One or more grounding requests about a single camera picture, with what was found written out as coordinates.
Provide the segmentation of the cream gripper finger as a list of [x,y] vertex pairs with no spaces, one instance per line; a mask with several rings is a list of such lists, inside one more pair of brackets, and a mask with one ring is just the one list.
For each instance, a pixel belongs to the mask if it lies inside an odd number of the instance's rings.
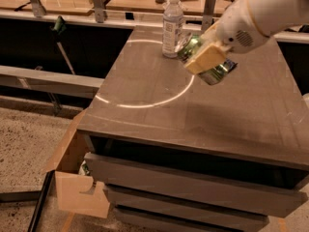
[[207,29],[201,36],[201,41],[204,44],[211,44],[218,42],[218,38],[216,36],[217,23],[214,23],[209,29]]
[[203,73],[222,64],[231,48],[220,42],[189,43],[183,48],[186,53],[184,67],[192,74]]

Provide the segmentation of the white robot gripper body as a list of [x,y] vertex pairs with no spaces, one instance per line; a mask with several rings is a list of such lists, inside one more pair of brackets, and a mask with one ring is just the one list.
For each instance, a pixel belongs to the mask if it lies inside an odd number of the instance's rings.
[[269,39],[254,21],[249,0],[238,0],[228,7],[216,23],[216,37],[235,53],[249,52]]

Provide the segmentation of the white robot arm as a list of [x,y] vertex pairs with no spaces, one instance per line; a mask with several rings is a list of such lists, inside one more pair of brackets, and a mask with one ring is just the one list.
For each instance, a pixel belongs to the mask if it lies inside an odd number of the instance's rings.
[[247,53],[273,35],[309,21],[309,0],[238,0],[204,34],[184,64],[193,74],[223,63],[230,52]]

